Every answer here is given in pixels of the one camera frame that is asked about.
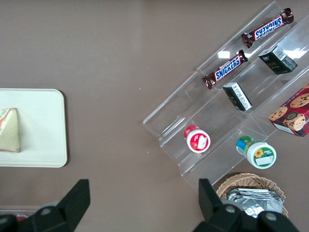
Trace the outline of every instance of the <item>white tray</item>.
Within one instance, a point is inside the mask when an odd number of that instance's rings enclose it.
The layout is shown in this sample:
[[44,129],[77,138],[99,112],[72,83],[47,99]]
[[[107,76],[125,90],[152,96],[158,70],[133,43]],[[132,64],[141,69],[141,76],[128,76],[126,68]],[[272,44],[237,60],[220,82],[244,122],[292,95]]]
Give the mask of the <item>white tray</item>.
[[0,110],[17,108],[20,153],[0,152],[0,166],[59,168],[68,159],[64,97],[56,89],[0,88]]

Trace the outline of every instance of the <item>red cookie box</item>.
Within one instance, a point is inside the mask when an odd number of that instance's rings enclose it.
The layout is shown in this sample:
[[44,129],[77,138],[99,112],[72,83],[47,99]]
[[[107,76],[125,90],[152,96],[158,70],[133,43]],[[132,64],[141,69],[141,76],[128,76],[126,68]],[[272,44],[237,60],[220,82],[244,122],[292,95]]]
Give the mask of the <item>red cookie box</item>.
[[269,117],[279,130],[300,137],[309,133],[309,84],[294,94]]

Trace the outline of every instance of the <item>silver foil wrapper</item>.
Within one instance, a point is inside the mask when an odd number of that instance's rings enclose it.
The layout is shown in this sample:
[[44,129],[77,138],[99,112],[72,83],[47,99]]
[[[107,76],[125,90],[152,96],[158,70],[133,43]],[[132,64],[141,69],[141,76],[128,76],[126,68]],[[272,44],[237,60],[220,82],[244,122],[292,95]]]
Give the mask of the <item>silver foil wrapper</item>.
[[283,211],[284,200],[274,190],[235,188],[227,193],[227,199],[241,204],[246,214],[255,218],[262,211]]

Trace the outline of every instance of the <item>cookie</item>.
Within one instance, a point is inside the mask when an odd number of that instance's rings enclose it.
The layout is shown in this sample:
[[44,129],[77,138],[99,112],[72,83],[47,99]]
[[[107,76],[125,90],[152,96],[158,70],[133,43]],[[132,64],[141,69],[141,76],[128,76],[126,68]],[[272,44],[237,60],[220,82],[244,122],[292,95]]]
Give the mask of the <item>cookie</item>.
[[305,94],[300,95],[299,97],[295,98],[291,102],[290,107],[298,108],[298,107],[307,105],[308,103],[309,103],[309,93],[305,93]]
[[268,118],[271,121],[275,121],[278,118],[281,118],[286,113],[287,110],[288,110],[288,107],[282,106],[278,108],[275,112],[273,112]]
[[303,114],[297,114],[297,113],[291,113],[286,117],[286,119],[283,121],[284,125],[291,130],[299,131],[301,130],[305,125],[305,116]]

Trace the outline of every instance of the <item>small round container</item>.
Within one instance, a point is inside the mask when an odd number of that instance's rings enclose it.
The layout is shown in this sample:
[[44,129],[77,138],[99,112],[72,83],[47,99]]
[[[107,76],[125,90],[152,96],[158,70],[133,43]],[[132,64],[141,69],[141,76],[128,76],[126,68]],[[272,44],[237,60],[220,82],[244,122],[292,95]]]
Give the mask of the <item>small round container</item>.
[[209,135],[196,125],[187,127],[183,133],[183,136],[186,139],[190,150],[196,153],[206,151],[211,144]]
[[272,146],[265,142],[255,141],[250,136],[241,137],[236,143],[236,149],[258,169],[271,167],[277,158],[277,153]]

